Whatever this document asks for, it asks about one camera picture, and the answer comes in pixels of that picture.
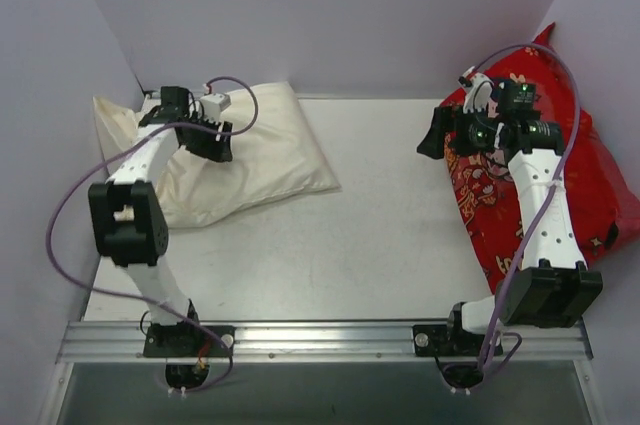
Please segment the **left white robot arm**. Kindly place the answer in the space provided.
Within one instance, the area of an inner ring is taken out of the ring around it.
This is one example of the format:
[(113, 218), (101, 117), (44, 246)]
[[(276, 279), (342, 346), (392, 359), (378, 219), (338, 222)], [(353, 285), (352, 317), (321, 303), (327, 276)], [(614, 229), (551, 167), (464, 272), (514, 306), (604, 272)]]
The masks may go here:
[(198, 317), (192, 301), (166, 264), (169, 229), (155, 186), (180, 148), (211, 162), (232, 160), (232, 125), (210, 115), (227, 100), (216, 95), (211, 105), (197, 106), (188, 89), (162, 87), (159, 104), (138, 124), (137, 150), (106, 182), (93, 184), (88, 191), (99, 254), (111, 259), (151, 301), (149, 344), (180, 356), (193, 355), (208, 340), (195, 325)]

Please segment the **cream pillowcase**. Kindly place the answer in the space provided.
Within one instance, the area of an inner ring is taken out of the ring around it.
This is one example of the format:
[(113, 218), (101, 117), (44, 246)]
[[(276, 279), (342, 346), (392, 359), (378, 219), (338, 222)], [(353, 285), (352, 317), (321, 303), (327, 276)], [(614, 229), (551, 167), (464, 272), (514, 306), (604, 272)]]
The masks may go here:
[(237, 128), (257, 121), (232, 138), (229, 163), (185, 149), (174, 154), (156, 186), (172, 229), (202, 228), (253, 206), (340, 187), (288, 83), (235, 90), (230, 98), (225, 120)]

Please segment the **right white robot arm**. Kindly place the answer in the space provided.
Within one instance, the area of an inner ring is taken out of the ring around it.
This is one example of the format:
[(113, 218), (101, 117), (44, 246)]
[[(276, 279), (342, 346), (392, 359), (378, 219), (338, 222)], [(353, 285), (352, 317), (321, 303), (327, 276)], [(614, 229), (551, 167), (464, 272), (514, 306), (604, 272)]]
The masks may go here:
[(418, 153), (445, 155), (445, 137), (455, 151), (500, 150), (515, 184), (524, 236), (494, 296), (459, 303), (454, 322), (443, 330), (446, 347), (465, 354), (480, 335), (493, 337), (502, 326), (570, 328), (603, 289), (602, 276), (589, 270), (575, 238), (564, 165), (568, 157), (561, 128), (535, 110), (512, 110), (489, 117), (458, 106), (438, 107)]

